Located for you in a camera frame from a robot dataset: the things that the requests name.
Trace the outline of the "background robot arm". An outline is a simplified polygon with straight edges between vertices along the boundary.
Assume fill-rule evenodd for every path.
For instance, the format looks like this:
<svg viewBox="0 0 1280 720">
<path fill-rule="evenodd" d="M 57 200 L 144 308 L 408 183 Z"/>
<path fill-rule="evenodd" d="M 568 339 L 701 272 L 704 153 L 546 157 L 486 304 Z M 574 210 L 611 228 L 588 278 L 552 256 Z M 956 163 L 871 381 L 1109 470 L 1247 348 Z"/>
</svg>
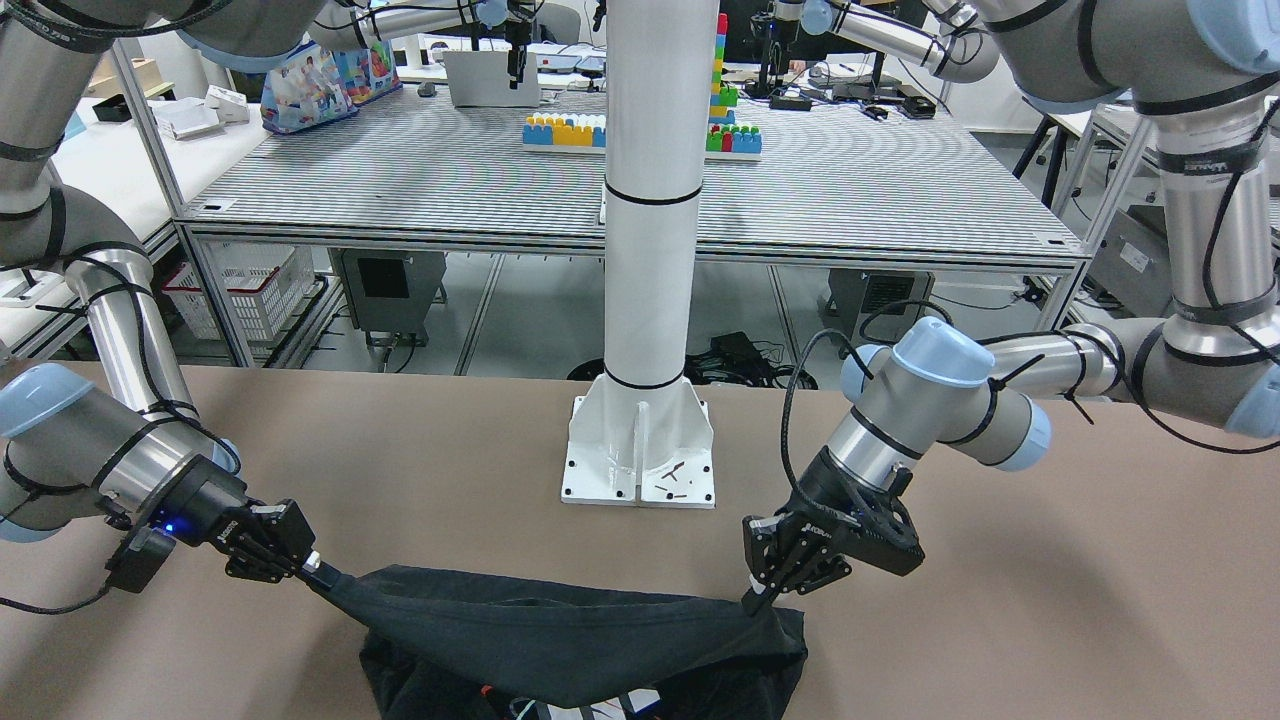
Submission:
<svg viewBox="0 0 1280 720">
<path fill-rule="evenodd" d="M 925 1 L 924 6 L 940 22 L 938 33 L 850 1 L 776 1 L 774 14 L 797 22 L 809 35 L 836 35 L 910 61 L 943 82 L 974 83 L 997 67 L 1000 50 L 972 5 Z"/>
</svg>

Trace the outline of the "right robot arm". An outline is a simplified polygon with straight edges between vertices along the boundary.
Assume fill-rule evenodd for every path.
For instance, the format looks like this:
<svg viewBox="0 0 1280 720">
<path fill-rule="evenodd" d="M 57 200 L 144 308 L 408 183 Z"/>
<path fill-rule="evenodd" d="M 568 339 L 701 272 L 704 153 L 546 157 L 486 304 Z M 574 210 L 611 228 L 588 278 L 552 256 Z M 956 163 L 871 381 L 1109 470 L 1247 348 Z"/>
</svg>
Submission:
<svg viewBox="0 0 1280 720">
<path fill-rule="evenodd" d="M 319 1 L 5 1 L 3 269 L 59 275 L 101 378 L 36 363 L 3 383 L 3 538 L 49 539 L 79 519 L 119 530 L 111 589 L 140 592 L 178 544 L 223 553 L 229 577 L 315 582 L 323 561 L 292 500 L 253 498 L 236 446 L 202 421 L 129 224 L 61 179 L 52 159 L 102 58 L 174 33 L 224 67 L 270 68 Z"/>
</svg>

